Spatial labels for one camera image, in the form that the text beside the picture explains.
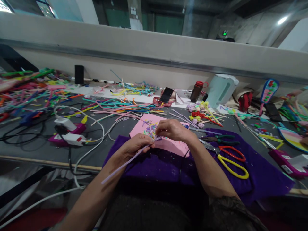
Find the craft flower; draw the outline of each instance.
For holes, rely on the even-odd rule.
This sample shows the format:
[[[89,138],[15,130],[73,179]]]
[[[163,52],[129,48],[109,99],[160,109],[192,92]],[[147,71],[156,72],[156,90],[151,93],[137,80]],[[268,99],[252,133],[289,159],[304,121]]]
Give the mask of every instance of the craft flower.
[[[198,123],[198,127],[199,128],[204,128],[204,124],[203,123]]]

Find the black speaker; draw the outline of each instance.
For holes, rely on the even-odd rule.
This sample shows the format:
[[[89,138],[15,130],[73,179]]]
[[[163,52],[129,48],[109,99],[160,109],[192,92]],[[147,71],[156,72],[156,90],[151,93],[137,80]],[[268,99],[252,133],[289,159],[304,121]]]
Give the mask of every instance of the black speaker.
[[[75,65],[75,84],[83,84],[84,67]]]

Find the pliers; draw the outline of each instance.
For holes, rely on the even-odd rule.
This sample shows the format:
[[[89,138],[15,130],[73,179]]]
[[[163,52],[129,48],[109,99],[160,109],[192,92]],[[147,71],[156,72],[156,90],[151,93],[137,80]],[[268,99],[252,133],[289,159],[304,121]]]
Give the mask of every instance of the pliers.
[[[232,141],[226,141],[226,140],[223,140],[223,138],[231,139]],[[235,136],[232,136],[232,135],[221,135],[221,136],[215,136],[215,137],[202,137],[200,139],[204,140],[206,142],[216,142],[218,144],[226,144],[226,145],[230,145],[230,146],[240,144],[240,142],[234,140]]]

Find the ceiling light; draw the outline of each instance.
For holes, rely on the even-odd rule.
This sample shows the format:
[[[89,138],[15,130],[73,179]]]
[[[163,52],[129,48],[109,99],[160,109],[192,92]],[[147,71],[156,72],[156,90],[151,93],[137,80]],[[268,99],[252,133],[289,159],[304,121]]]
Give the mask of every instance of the ceiling light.
[[[288,18],[287,16],[286,16],[286,17],[283,17],[282,19],[280,19],[280,20],[278,21],[277,24],[278,24],[278,25],[283,24],[287,18]]]

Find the work table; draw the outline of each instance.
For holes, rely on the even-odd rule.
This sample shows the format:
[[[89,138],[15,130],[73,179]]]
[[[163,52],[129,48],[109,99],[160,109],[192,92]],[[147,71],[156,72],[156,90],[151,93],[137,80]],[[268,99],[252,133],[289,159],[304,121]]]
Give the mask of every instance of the work table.
[[[160,115],[161,117],[165,118],[176,118],[169,114],[169,112],[172,112],[172,108],[166,108],[164,107],[163,110],[167,115]],[[185,110],[183,108],[176,108],[176,110],[180,113],[182,113],[184,116],[189,116],[188,110]],[[106,116],[106,114],[96,114],[95,116],[92,116],[95,119],[100,119],[102,117]],[[247,129],[245,129],[240,123],[240,130],[237,125],[237,122],[235,118],[231,115],[225,115],[227,118],[224,118],[225,121],[222,122],[223,128],[218,127],[217,125],[211,124],[211,123],[205,123],[204,128],[216,128],[216,129],[223,129],[227,131],[232,131],[238,133],[242,138],[246,140],[247,143],[249,143],[252,148],[257,151],[260,155],[262,155],[269,163],[271,163],[273,166],[275,166],[277,169],[282,171],[278,164],[272,159],[272,157],[268,154],[268,149],[260,143],[260,140],[257,140]],[[73,122],[80,122],[82,120],[83,116],[81,118],[71,117],[71,120]],[[102,125],[104,126],[105,131],[107,131],[112,124],[115,122],[115,119],[117,116],[111,116],[101,121]],[[54,129],[55,123],[54,123],[55,117],[49,118],[46,122],[46,128],[44,129],[44,132],[42,135],[48,136],[53,135],[56,131]],[[110,136],[113,139],[116,139],[118,135],[122,136],[129,136],[130,131],[133,129],[133,127],[136,125],[138,121],[134,120],[133,118],[130,118],[125,121],[119,122],[111,131]],[[257,120],[255,119],[247,119],[247,124],[256,123]],[[93,121],[91,119],[88,119],[86,123],[87,129],[83,133],[83,135],[93,140],[99,139],[103,132],[101,130],[101,127],[97,124],[91,126]],[[279,135],[277,129],[273,129],[272,125],[263,123],[263,127],[265,127],[269,132],[273,133],[274,136]],[[17,127],[19,125],[19,122],[11,122],[6,125],[1,126],[1,136],[5,134],[7,131],[13,129],[14,127]],[[284,122],[284,125],[294,130],[291,124],[288,122]],[[35,127],[30,128],[27,130],[27,132],[30,133],[38,133],[41,129],[42,124],[38,124]],[[204,132],[195,132],[199,137],[205,136]],[[29,136],[24,137],[14,137],[10,139],[10,142],[18,142],[22,141],[22,138],[28,139]],[[278,143],[274,141],[270,141],[274,146],[277,146]],[[82,147],[72,147],[72,163],[76,163],[78,159],[80,159],[81,156],[83,156],[87,151],[92,149],[97,142],[95,143],[89,143],[87,145],[84,145]],[[90,172],[99,172],[103,162],[114,144],[114,141],[110,140],[107,136],[102,144],[98,146],[96,149],[94,149],[82,162],[81,165],[78,167],[79,171],[90,171]],[[60,147],[57,148],[55,145],[50,143],[47,138],[39,137],[31,142],[19,144],[19,145],[10,145],[5,144],[4,142],[0,142],[0,149],[1,149],[1,155],[0,159],[6,159],[6,160],[12,160],[12,161],[27,161],[36,163],[39,165],[44,166],[53,166],[57,168],[64,168],[68,169],[68,147]],[[297,151],[293,149],[292,147],[288,146],[288,144],[284,144],[280,149],[286,151],[291,157],[295,157],[297,155],[302,154],[302,152]],[[301,181],[304,185],[308,186],[307,180]],[[295,188],[303,189],[303,186],[300,185],[297,181],[295,181]],[[292,190],[289,195],[296,195],[296,196],[303,196],[302,192],[299,190]]]

